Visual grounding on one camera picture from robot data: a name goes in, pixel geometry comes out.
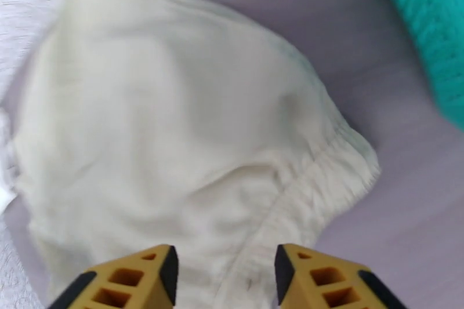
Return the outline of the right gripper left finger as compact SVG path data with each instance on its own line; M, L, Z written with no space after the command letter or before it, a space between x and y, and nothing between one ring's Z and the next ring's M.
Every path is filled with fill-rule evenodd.
M179 260L158 245L81 273L50 308L174 308Z

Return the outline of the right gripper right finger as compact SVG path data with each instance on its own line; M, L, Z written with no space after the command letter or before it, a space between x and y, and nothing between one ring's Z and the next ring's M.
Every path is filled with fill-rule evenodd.
M285 243L274 259L279 308L405 308L369 267Z

